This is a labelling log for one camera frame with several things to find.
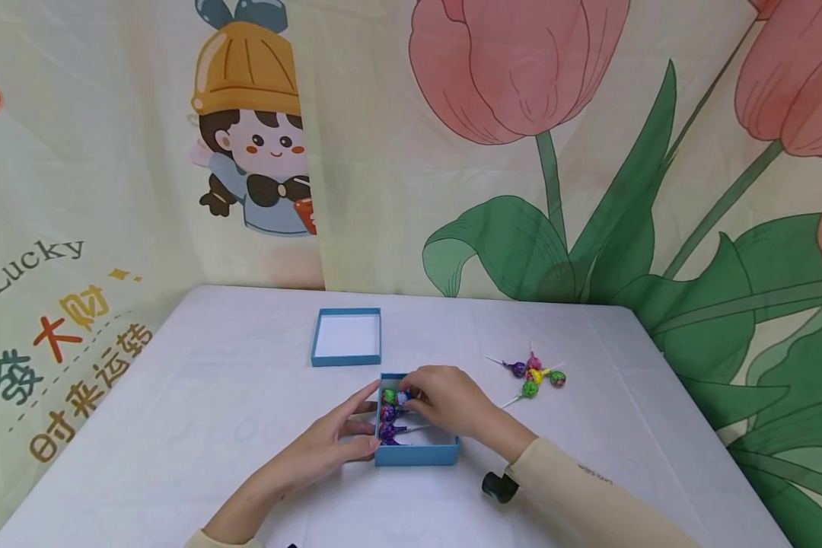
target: left hand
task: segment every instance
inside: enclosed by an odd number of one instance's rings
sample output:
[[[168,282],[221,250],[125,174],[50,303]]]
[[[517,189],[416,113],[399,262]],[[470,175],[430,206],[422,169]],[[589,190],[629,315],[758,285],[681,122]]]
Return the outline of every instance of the left hand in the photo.
[[[353,420],[351,416],[377,409],[377,402],[367,402],[367,399],[380,384],[380,381],[371,382],[315,420],[301,436],[272,458],[266,468],[288,481],[288,491],[296,491],[323,479],[345,462],[371,460],[381,440],[375,436],[372,423]],[[341,438],[346,436],[355,438],[341,443]]]
[[[234,491],[204,527],[204,534],[226,544],[247,543],[266,516],[285,495],[321,480],[351,460],[370,460],[381,443],[370,422],[351,415],[371,413],[376,402],[366,402],[380,381],[354,393],[346,402],[315,420],[313,425],[256,470]],[[346,443],[341,438],[357,436]]]

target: open box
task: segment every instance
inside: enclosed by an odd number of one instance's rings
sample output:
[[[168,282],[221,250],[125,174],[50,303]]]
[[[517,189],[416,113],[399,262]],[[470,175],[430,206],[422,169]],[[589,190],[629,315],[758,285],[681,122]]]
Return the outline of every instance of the open box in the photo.
[[[381,309],[320,309],[311,364],[377,365],[381,363]]]
[[[381,392],[384,388],[398,390],[404,378],[404,373],[381,374],[378,413],[374,424],[376,432],[381,431]],[[415,427],[427,425],[427,422],[421,416],[412,414],[396,419],[395,425]],[[381,445],[374,452],[376,467],[447,467],[456,464],[460,454],[460,438],[434,426],[400,433],[395,439],[401,445]]]

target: fabric backdrop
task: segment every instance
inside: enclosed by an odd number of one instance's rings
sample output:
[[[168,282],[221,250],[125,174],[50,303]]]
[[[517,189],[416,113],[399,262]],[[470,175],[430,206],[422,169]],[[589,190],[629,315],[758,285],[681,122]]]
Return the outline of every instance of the fabric backdrop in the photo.
[[[0,0],[0,527],[203,282],[630,307],[822,546],[822,0]]]

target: white tablecloth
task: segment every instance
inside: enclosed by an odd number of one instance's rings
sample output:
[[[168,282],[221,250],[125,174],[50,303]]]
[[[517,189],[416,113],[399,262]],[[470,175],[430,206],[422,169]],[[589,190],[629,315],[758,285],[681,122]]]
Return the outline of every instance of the white tablecloth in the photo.
[[[383,364],[312,368],[320,307],[382,309]],[[509,410],[711,548],[789,543],[629,311],[618,307],[201,287],[0,533],[0,548],[177,547],[261,463],[381,371],[452,364],[497,404],[519,383],[484,359],[566,362],[562,390]],[[505,462],[463,439],[455,467],[354,463],[284,502],[269,548],[574,546],[522,495],[481,492]]]

